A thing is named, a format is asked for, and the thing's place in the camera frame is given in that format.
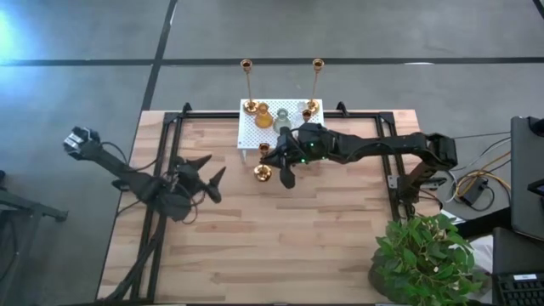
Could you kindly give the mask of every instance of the keyboard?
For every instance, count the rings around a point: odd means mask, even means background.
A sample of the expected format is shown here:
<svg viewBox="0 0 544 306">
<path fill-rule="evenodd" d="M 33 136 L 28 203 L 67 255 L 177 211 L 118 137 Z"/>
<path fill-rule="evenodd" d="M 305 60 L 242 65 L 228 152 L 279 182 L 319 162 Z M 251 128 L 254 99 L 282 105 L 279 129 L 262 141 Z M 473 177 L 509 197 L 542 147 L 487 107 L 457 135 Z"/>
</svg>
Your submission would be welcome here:
<svg viewBox="0 0 544 306">
<path fill-rule="evenodd" d="M 503 305 L 544 305 L 544 273 L 498 275 L 496 284 Z"/>
</svg>

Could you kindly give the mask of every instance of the metal stand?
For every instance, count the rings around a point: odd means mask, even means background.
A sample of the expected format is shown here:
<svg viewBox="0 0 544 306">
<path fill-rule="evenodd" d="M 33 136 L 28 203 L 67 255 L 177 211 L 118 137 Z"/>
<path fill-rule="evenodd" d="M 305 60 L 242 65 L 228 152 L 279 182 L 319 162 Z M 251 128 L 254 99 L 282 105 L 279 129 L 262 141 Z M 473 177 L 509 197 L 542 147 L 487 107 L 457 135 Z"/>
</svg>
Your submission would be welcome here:
<svg viewBox="0 0 544 306">
<path fill-rule="evenodd" d="M 21 241 L 18 243 L 17 249 L 14 250 L 15 254 L 13 257 L 13 262 L 7 267 L 8 273 L 3 280 L 3 283 L 0 284 L 2 290 L 0 291 L 0 306 L 6 303 L 8 298 L 9 290 L 19 279 L 19 269 L 27 259 L 31 251 L 32 242 L 37 232 L 37 227 L 40 224 L 42 216 L 49 216 L 54 218 L 58 222 L 66 220 L 68 212 L 60 211 L 58 209 L 48 207 L 42 203 L 35 201 L 27 200 L 23 197 L 13 195 L 9 193 L 5 188 L 1 187 L 6 173 L 0 171 L 0 205 L 9 207 L 10 209 L 5 212 L 0 212 L 1 214 L 8 213 L 9 215 L 4 218 L 3 222 L 9 223 L 13 220 L 9 218 L 14 218 L 14 216 L 21 216 L 22 218 L 27 218 L 26 228 L 22 233 L 12 233 L 14 239 L 19 239 L 22 237 Z"/>
<path fill-rule="evenodd" d="M 159 147 L 157 150 L 157 161 L 155 164 L 154 175 L 161 175 L 162 164 L 164 162 L 164 153 L 166 149 L 168 130 L 172 123 L 175 122 L 175 129 L 173 134 L 172 149 L 170 152 L 170 158 L 168 161 L 168 171 L 173 170 L 173 162 L 178 155 L 179 141 L 182 134 L 182 124 L 185 118 L 187 119 L 239 119 L 240 113 L 238 111 L 233 112 L 199 112 L 192 111 L 189 103 L 185 104 L 181 112 L 167 112 L 164 114 L 161 130 L 161 138 L 159 141 Z M 376 123 L 377 134 L 379 137 L 386 137 L 383 125 L 388 127 L 389 133 L 392 136 L 397 135 L 396 126 L 394 124 L 394 115 L 392 112 L 352 112 L 348 113 L 343 102 L 338 103 L 337 110 L 325 110 L 325 118 L 346 118 L 346 119 L 372 119 Z M 399 175 L 405 174 L 404 163 L 400 155 L 394 156 L 397 164 L 397 172 Z M 382 157 L 382 164 L 384 170 L 384 177 L 387 182 L 387 177 L 393 175 L 391 170 L 391 164 L 387 156 Z M 395 196 L 396 189 L 391 188 L 389 184 L 386 184 L 389 194 L 389 203 L 393 214 L 393 220 L 400 220 L 399 214 L 399 202 Z M 155 302 L 156 284 L 159 274 L 162 243 L 164 233 L 166 231 L 166 216 L 161 214 L 159 216 L 158 224 L 156 226 L 153 236 L 150 238 L 151 223 L 153 219 L 154 211 L 151 208 L 147 208 L 144 217 L 144 226 L 142 228 L 142 235 L 139 245 L 139 256 L 134 266 L 130 269 L 125 279 L 119 284 L 117 289 L 107 298 L 97 300 L 93 303 L 78 304 L 83 305 L 149 305 Z M 145 263 L 153 253 L 153 259 L 151 261 L 151 269 L 149 273 L 149 285 L 145 297 L 140 296 L 140 287 L 142 280 L 142 271 Z M 128 290 L 131 289 L 128 299 L 123 300 L 127 295 Z"/>
</svg>

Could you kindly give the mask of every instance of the glass bottle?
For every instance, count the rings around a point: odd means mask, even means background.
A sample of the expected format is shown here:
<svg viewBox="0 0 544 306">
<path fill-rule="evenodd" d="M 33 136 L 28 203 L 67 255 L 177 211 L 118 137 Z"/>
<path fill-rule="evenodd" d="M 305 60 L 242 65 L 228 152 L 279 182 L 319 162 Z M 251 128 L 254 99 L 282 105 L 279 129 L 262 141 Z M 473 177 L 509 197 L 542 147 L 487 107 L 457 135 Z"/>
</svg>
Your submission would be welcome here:
<svg viewBox="0 0 544 306">
<path fill-rule="evenodd" d="M 270 128 L 274 123 L 274 118 L 269 113 L 269 106 L 266 103 L 259 103 L 257 115 L 255 116 L 255 125 L 259 128 Z"/>
<path fill-rule="evenodd" d="M 280 129 L 283 127 L 288 127 L 291 129 L 291 121 L 289 121 L 289 112 L 281 108 L 278 110 L 278 117 L 274 120 L 274 130 L 276 133 L 280 133 Z"/>
</svg>

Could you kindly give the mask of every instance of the white pegboard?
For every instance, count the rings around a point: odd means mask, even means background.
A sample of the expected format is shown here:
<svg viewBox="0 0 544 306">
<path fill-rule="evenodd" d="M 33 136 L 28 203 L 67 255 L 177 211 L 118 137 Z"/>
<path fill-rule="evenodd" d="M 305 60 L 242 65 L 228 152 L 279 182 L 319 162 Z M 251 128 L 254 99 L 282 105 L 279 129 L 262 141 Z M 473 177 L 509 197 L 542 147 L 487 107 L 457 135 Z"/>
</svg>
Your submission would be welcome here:
<svg viewBox="0 0 544 306">
<path fill-rule="evenodd" d="M 248 115 L 244 111 L 244 103 L 247 99 L 240 100 L 240 121 L 238 124 L 238 149 L 240 150 L 256 150 L 261 143 L 270 144 L 270 148 L 275 147 L 275 143 L 280 136 L 275 132 L 273 126 L 268 128 L 260 128 L 255 125 L 255 116 Z M 269 113 L 275 119 L 278 116 L 278 110 L 284 108 L 289 112 L 289 120 L 291 128 L 298 128 L 304 123 L 302 111 L 304 108 L 299 108 L 299 104 L 308 101 L 308 99 L 255 99 L 257 102 L 264 102 L 269 106 Z M 317 114 L 314 114 L 309 119 L 309 122 L 321 123 L 325 126 L 323 118 L 323 103 L 320 99 L 316 99 L 320 104 L 320 109 Z"/>
</svg>

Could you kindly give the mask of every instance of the computer monitor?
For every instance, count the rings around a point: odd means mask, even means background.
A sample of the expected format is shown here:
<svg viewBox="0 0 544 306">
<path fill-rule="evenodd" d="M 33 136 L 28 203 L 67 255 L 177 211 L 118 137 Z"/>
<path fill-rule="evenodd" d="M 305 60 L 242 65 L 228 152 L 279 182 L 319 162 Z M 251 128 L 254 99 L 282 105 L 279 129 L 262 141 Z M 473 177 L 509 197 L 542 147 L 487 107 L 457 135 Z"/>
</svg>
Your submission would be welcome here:
<svg viewBox="0 0 544 306">
<path fill-rule="evenodd" d="M 512 227 L 520 234 L 544 241 L 544 137 L 530 117 L 511 120 Z"/>
</svg>

